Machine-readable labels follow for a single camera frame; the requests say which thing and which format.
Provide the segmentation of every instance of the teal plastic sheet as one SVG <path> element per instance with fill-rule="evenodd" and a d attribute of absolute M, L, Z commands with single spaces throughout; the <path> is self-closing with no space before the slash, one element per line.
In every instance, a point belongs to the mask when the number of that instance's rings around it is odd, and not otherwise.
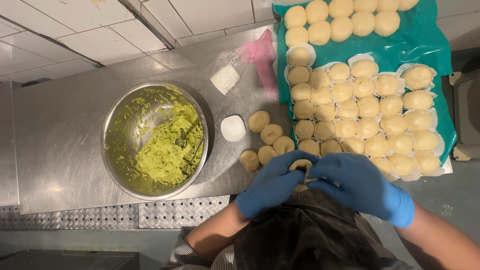
<path fill-rule="evenodd" d="M 292 6 L 272 4 L 276 13 L 282 16 L 278 27 L 278 90 L 280 102 L 290 102 L 290 91 L 283 76 L 287 66 L 287 46 L 285 44 L 286 28 L 283 24 L 285 12 Z M 328 41 L 323 46 L 312 45 L 317 58 L 312 68 L 339 61 L 347 63 L 350 57 L 367 53 L 375 58 L 381 72 L 395 72 L 404 63 L 421 63 L 434 68 L 438 75 L 434 78 L 432 92 L 438 95 L 434 99 L 437 110 L 437 131 L 445 141 L 445 151 L 440 157 L 444 163 L 456 142 L 455 128 L 448 113 L 447 103 L 442 93 L 440 76 L 452 73 L 450 45 L 436 24 L 437 5 L 435 0 L 420 0 L 415 7 L 406 12 L 399 12 L 400 27 L 389 37 L 380 37 L 371 33 L 366 37 L 352 35 L 344 42 Z"/>

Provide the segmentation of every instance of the gloved hand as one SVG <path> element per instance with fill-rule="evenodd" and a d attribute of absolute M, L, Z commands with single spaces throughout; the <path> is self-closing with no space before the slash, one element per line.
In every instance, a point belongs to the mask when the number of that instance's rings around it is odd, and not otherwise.
<path fill-rule="evenodd" d="M 311 181 L 307 187 L 325 191 L 354 211 L 377 216 L 396 227 L 408 227 L 413 221 L 415 208 L 410 195 L 391 184 L 366 156 L 325 155 L 310 169 L 309 176 L 328 180 Z"/>
<path fill-rule="evenodd" d="M 320 160 L 317 156 L 300 150 L 271 159 L 250 187 L 237 196 L 240 212 L 245 217 L 252 218 L 264 208 L 285 202 L 305 176 L 300 170 L 288 172 L 290 165 L 301 159 L 310 160 L 313 165 Z"/>

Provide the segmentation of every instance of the person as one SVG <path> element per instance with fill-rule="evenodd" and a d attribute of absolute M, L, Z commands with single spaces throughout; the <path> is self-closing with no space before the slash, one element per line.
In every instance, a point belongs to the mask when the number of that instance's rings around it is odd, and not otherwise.
<path fill-rule="evenodd" d="M 302 170 L 309 189 L 292 194 Z M 425 270 L 479 269 L 480 247 L 390 183 L 369 159 L 350 153 L 318 158 L 295 150 L 264 166 L 235 201 L 195 228 L 183 228 L 161 270 L 412 269 L 382 246 L 359 212 L 393 224 Z"/>

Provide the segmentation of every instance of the diamond plate metal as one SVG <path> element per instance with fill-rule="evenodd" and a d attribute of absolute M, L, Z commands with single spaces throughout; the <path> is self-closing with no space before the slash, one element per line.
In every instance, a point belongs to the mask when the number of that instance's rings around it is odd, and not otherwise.
<path fill-rule="evenodd" d="M 138 229 L 136 204 L 20 215 L 18 206 L 0 208 L 0 229 Z"/>
<path fill-rule="evenodd" d="M 140 229 L 178 229 L 197 226 L 228 205 L 230 196 L 138 204 Z"/>

